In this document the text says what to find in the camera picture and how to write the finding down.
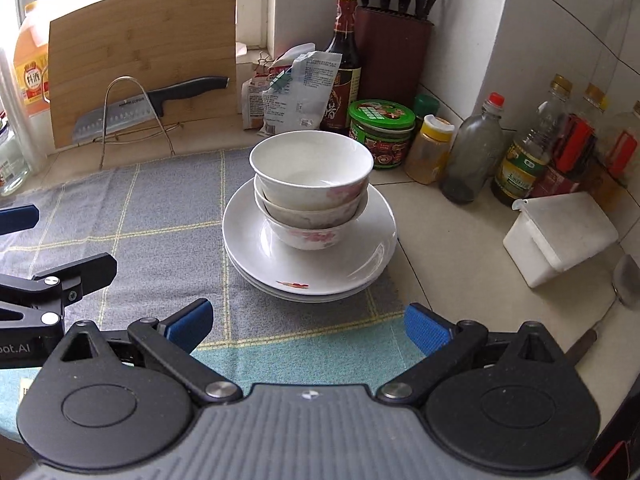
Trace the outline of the white plate with brown stain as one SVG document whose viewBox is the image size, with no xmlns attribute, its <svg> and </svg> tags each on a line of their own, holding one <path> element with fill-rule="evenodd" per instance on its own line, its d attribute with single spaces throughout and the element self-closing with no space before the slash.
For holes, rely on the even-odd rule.
<svg viewBox="0 0 640 480">
<path fill-rule="evenodd" d="M 304 252 L 282 244 L 262 249 L 256 244 L 224 245 L 232 266 L 245 281 L 271 296 L 321 304 L 362 292 L 381 277 L 396 246 L 339 248 Z"/>
</svg>

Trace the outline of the large white floral plate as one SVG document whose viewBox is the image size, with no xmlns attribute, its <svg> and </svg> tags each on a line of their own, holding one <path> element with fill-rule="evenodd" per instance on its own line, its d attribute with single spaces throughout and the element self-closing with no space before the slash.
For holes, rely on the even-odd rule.
<svg viewBox="0 0 640 480">
<path fill-rule="evenodd" d="M 363 213 L 336 245 L 293 248 L 279 240 L 246 181 L 231 197 L 222 220 L 224 248 L 247 281 L 298 302 L 331 301 L 360 292 L 380 277 L 396 249 L 395 217 L 383 195 L 368 188 Z"/>
</svg>

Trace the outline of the white floral bowl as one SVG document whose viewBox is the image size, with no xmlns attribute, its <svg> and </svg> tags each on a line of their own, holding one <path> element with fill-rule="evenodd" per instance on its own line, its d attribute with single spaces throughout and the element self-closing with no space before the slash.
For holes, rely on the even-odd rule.
<svg viewBox="0 0 640 480">
<path fill-rule="evenodd" d="M 304 250 L 305 252 L 315 252 L 316 250 L 340 244 L 359 219 L 358 214 L 356 214 L 354 218 L 339 226 L 331 226 L 325 229 L 302 229 L 287 226 L 280 221 L 274 220 L 268 212 L 264 212 L 264 216 L 271 231 L 280 242 L 288 247 Z"/>
<path fill-rule="evenodd" d="M 356 198 L 368 185 L 373 157 L 348 136 L 300 130 L 262 140 L 250 152 L 250 166 L 271 203 L 313 211 Z"/>
</svg>

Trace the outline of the grey checked table mat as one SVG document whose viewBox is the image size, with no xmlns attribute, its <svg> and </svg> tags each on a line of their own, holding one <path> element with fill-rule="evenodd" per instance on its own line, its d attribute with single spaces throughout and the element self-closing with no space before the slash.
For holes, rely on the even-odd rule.
<svg viewBox="0 0 640 480">
<path fill-rule="evenodd" d="M 256 382 L 382 385 L 420 360 L 405 333 L 395 278 L 405 256 L 368 289 L 333 304 L 294 304 L 248 284 L 229 262 L 221 219 L 251 176 L 247 151 L 171 157 L 99 172 L 57 188 L 14 196 L 38 224 L 1 240 L 1 270 L 31 278 L 107 252 L 114 282 L 66 311 L 67 323 L 122 330 L 144 316 L 166 318 L 198 298 L 214 326 L 195 356 L 243 389 Z"/>
</svg>

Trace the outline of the white plastic seasoning box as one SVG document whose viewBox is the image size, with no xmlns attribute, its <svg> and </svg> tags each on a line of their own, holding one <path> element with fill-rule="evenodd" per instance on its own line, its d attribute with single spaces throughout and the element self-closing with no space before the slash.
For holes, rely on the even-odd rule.
<svg viewBox="0 0 640 480">
<path fill-rule="evenodd" d="M 503 247 L 529 288 L 600 254 L 618 240 L 616 227 L 585 192 L 514 200 L 518 218 Z"/>
</svg>

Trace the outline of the orange cooking wine jug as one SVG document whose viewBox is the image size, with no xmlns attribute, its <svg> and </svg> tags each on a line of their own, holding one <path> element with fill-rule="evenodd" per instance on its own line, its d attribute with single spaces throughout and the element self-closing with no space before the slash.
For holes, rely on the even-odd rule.
<svg viewBox="0 0 640 480">
<path fill-rule="evenodd" d="M 49 109 L 49 26 L 46 10 L 37 0 L 25 6 L 25 19 L 18 30 L 13 67 L 28 116 Z"/>
</svg>

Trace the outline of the gold cap oil bottle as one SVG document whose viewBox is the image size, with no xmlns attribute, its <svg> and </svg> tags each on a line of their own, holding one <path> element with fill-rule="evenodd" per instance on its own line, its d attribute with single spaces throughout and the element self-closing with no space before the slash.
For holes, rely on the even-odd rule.
<svg viewBox="0 0 640 480">
<path fill-rule="evenodd" d="M 568 119 L 572 89 L 568 79 L 555 74 L 548 99 L 537 107 L 529 126 L 514 134 L 490 184 L 491 192 L 503 205 L 511 206 L 514 200 L 525 198 L 546 171 L 553 145 Z"/>
</svg>

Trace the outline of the bamboo cutting board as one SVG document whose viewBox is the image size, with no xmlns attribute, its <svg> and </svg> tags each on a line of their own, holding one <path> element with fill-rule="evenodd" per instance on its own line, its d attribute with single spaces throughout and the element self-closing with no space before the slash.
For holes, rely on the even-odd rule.
<svg viewBox="0 0 640 480">
<path fill-rule="evenodd" d="M 54 144 L 72 143 L 77 119 L 119 100 L 203 76 L 227 88 L 169 103 L 165 122 L 236 110 L 235 0 L 103 0 L 50 24 Z"/>
</svg>

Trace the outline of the green lid sauce jar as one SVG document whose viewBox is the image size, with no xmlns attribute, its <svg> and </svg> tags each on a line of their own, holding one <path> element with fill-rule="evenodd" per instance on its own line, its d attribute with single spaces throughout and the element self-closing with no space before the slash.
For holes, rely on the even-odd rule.
<svg viewBox="0 0 640 480">
<path fill-rule="evenodd" d="M 393 169 L 404 162 L 416 126 L 412 110 L 386 100 L 361 100 L 349 105 L 348 114 L 348 134 L 370 151 L 375 169 Z"/>
</svg>

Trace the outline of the small green lid bottle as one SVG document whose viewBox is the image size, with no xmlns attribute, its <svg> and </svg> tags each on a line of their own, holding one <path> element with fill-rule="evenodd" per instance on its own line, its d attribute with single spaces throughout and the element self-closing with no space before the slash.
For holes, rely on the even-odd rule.
<svg viewBox="0 0 640 480">
<path fill-rule="evenodd" d="M 428 115 L 436 115 L 439 107 L 439 100 L 429 94 L 417 94 L 413 101 L 413 111 L 420 122 Z"/>
</svg>

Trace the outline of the red label sauce bottle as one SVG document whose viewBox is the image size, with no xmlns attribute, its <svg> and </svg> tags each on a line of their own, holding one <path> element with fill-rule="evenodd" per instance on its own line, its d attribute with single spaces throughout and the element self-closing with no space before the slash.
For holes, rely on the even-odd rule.
<svg viewBox="0 0 640 480">
<path fill-rule="evenodd" d="M 588 84 L 582 100 L 568 116 L 555 142 L 547 170 L 535 183 L 530 197 L 573 193 L 578 189 L 597 144 L 596 127 L 602 114 L 605 93 Z"/>
</svg>

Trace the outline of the red white food packet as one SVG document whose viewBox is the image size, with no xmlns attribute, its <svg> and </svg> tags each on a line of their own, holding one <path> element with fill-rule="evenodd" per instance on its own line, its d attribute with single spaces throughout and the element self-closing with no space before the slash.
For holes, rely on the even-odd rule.
<svg viewBox="0 0 640 480">
<path fill-rule="evenodd" d="M 264 124 L 264 97 L 262 94 L 269 88 L 271 81 L 280 73 L 286 72 L 299 55 L 316 50 L 313 42 L 299 44 L 289 48 L 277 58 L 267 52 L 260 52 L 258 59 L 252 63 L 250 76 L 242 82 L 240 94 L 240 110 L 244 130 L 257 130 Z"/>
</svg>

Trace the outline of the white printed food bag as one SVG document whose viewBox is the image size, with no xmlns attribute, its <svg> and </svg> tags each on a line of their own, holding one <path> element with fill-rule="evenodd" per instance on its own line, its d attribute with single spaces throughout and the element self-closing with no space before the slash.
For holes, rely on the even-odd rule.
<svg viewBox="0 0 640 480">
<path fill-rule="evenodd" d="M 342 62 L 341 53 L 311 51 L 299 55 L 262 92 L 263 136 L 319 128 L 334 80 Z"/>
</svg>

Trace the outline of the dark soy sauce bottle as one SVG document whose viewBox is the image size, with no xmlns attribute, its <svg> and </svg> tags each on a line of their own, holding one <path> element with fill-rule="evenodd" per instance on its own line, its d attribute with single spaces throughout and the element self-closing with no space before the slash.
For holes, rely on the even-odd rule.
<svg viewBox="0 0 640 480">
<path fill-rule="evenodd" d="M 355 39 L 357 6 L 357 0 L 337 0 L 336 4 L 333 37 L 326 52 L 339 53 L 341 64 L 321 123 L 322 128 L 329 131 L 344 133 L 348 130 L 348 109 L 359 90 L 362 63 Z"/>
</svg>

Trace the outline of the dark red knife block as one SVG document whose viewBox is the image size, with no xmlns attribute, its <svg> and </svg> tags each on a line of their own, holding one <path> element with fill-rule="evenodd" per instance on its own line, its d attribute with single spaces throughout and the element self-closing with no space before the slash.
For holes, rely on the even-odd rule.
<svg viewBox="0 0 640 480">
<path fill-rule="evenodd" d="M 358 6 L 357 51 L 362 62 L 358 98 L 410 106 L 418 92 L 434 25 L 412 14 Z"/>
</svg>

